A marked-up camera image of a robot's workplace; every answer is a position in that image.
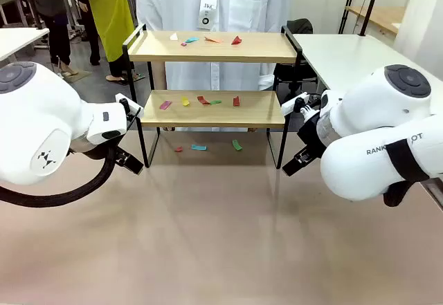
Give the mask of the black office chair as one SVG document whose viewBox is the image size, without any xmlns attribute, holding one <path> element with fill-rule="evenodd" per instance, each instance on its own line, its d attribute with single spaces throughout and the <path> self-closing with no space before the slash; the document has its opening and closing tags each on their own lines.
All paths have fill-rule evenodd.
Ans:
<svg viewBox="0 0 443 305">
<path fill-rule="evenodd" d="M 297 19 L 287 22 L 287 27 L 293 34 L 312 34 L 313 26 L 308 19 Z M 296 96 L 304 82 L 317 82 L 317 75 L 304 57 L 300 58 L 300 66 L 294 64 L 277 64 L 274 70 L 278 84 L 286 84 L 288 93 L 280 101 L 285 103 Z"/>
</svg>

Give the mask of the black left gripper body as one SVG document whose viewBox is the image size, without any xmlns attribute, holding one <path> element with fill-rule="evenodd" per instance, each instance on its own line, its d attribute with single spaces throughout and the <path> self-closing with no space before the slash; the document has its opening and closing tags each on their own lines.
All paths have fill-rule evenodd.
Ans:
<svg viewBox="0 0 443 305">
<path fill-rule="evenodd" d="M 101 143 L 94 147 L 92 150 L 86 152 L 86 156 L 92 160 L 102 160 L 108 156 L 109 150 L 116 152 L 117 147 L 122 140 L 122 136 L 118 136 Z"/>
</svg>

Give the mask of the small white table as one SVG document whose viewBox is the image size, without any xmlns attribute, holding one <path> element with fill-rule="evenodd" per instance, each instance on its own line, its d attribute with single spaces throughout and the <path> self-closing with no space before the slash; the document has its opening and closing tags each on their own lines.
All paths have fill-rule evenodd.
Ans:
<svg viewBox="0 0 443 305">
<path fill-rule="evenodd" d="M 11 57 L 18 50 L 48 33 L 47 28 L 0 28 L 0 61 Z"/>
</svg>

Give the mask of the two-tier wooden black-frame shelf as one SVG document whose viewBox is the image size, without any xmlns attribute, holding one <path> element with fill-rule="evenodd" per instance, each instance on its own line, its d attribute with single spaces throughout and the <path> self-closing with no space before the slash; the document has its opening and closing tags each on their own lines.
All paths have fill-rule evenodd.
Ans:
<svg viewBox="0 0 443 305">
<path fill-rule="evenodd" d="M 168 31 L 149 31 L 139 26 L 124 42 L 123 57 L 126 64 L 145 62 L 148 69 L 152 62 L 221 62 L 248 64 L 294 64 L 300 63 L 302 48 L 290 30 L 284 26 L 279 33 L 202 33 L 179 32 L 178 40 L 170 40 Z M 242 43 L 232 45 L 236 36 Z M 182 46 L 191 37 L 195 41 Z M 222 40 L 220 44 L 205 41 L 204 37 Z M 282 129 L 282 139 L 278 151 L 272 151 L 274 164 L 280 168 L 287 140 L 290 117 L 280 111 L 276 91 L 164 91 L 154 88 L 153 77 L 148 77 L 151 93 L 145 106 L 145 115 L 137 121 L 138 136 L 143 155 L 143 164 L 150 167 L 160 134 L 156 133 L 152 146 L 145 146 L 143 127 L 231 127 L 257 128 L 270 131 Z M 177 107 L 160 111 L 165 100 L 178 104 L 181 97 L 190 99 L 203 95 L 214 100 L 225 100 L 216 111 L 208 111 L 199 102 L 186 107 L 180 113 Z M 240 105 L 233 106 L 233 98 L 239 97 Z"/>
</svg>

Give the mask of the person in dark clothes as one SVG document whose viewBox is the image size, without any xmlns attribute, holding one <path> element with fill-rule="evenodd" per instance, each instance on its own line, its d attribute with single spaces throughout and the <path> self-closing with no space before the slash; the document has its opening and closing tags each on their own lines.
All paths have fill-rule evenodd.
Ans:
<svg viewBox="0 0 443 305">
<path fill-rule="evenodd" d="M 32 0 L 38 16 L 49 29 L 49 52 L 51 63 L 56 65 L 62 76 L 77 75 L 70 67 L 71 47 L 68 18 L 63 0 Z"/>
</svg>

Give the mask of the black pole stand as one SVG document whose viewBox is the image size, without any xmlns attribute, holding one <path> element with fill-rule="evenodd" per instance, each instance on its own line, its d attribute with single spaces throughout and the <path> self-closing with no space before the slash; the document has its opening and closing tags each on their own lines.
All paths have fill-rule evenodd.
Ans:
<svg viewBox="0 0 443 305">
<path fill-rule="evenodd" d="M 359 33 L 359 36 L 361 36 L 361 37 L 365 37 L 365 32 L 366 32 L 366 29 L 368 27 L 368 23 L 369 23 L 369 20 L 370 20 L 370 15 L 372 14 L 372 10 L 374 8 L 375 1 L 376 0 L 370 0 L 370 2 L 369 2 L 368 9 L 367 9 L 366 15 L 365 15 L 365 19 L 363 21 L 363 25 L 362 25 L 361 31 Z"/>
</svg>

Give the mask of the wooden background table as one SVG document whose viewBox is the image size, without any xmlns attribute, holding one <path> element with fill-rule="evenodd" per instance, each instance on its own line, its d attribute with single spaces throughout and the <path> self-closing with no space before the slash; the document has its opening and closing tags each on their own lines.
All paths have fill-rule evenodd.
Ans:
<svg viewBox="0 0 443 305">
<path fill-rule="evenodd" d="M 366 18 L 368 14 L 368 7 L 346 6 L 345 9 L 361 18 Z M 369 22 L 385 31 L 397 35 L 405 11 L 405 7 L 375 6 L 369 15 Z"/>
</svg>

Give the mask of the large white table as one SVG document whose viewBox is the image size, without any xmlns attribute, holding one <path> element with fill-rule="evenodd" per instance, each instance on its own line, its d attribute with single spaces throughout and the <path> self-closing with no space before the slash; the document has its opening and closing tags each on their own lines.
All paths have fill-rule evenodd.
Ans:
<svg viewBox="0 0 443 305">
<path fill-rule="evenodd" d="M 432 94 L 443 98 L 443 82 L 393 48 L 371 36 L 295 34 L 302 54 L 334 91 L 346 92 L 377 68 L 403 64 L 420 71 L 431 84 Z"/>
</svg>

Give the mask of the person in yellow apron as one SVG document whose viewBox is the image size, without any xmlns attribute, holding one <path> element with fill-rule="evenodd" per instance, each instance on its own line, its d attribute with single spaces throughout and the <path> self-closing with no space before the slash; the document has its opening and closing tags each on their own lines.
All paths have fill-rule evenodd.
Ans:
<svg viewBox="0 0 443 305">
<path fill-rule="evenodd" d="M 90 11 L 109 64 L 109 82 L 122 85 L 131 75 L 125 70 L 123 42 L 134 30 L 128 0 L 78 0 L 83 11 Z"/>
</svg>

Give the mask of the black tripod stand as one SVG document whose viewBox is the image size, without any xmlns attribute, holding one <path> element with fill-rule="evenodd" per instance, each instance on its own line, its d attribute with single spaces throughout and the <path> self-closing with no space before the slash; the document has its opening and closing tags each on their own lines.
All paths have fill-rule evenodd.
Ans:
<svg viewBox="0 0 443 305">
<path fill-rule="evenodd" d="M 348 7 L 352 5 L 352 0 L 346 0 L 345 1 L 345 7 L 343 10 L 343 14 L 341 17 L 341 22 L 340 22 L 340 26 L 338 28 L 338 34 L 343 34 L 344 30 L 345 30 L 345 25 L 346 25 L 346 21 L 347 21 L 347 17 L 348 17 Z"/>
</svg>

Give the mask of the white name badge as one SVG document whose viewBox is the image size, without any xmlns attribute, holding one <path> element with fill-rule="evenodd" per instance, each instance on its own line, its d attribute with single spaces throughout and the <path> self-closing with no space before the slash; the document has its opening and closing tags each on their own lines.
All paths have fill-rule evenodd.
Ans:
<svg viewBox="0 0 443 305">
<path fill-rule="evenodd" d="M 217 14 L 218 0 L 200 0 L 198 29 L 211 30 Z"/>
</svg>

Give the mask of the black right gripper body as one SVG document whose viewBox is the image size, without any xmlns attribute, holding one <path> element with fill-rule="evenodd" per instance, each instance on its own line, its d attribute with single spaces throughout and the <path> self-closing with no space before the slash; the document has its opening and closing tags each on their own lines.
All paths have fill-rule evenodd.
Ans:
<svg viewBox="0 0 443 305">
<path fill-rule="evenodd" d="M 317 134 L 316 126 L 319 118 L 320 112 L 314 111 L 298 131 L 298 137 L 305 143 L 305 147 L 300 151 L 301 156 L 322 156 L 326 150 L 326 146 Z"/>
</svg>

